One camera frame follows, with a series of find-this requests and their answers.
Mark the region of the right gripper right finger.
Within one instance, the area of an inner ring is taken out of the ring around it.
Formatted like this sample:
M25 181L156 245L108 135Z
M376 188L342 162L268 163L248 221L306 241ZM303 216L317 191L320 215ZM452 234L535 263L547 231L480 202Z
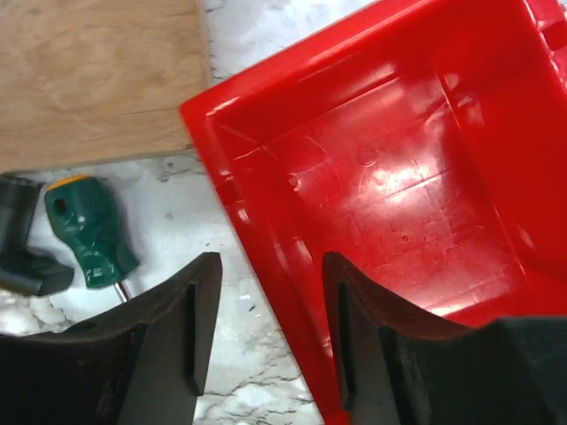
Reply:
M379 285L337 252L324 255L322 280L351 423L565 423L564 317L464 326Z

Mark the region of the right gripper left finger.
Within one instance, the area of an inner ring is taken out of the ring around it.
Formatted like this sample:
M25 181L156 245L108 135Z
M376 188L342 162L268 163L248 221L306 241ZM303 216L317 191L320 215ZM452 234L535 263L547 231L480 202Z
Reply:
M1 338L4 424L190 424L205 391L221 256L65 331Z

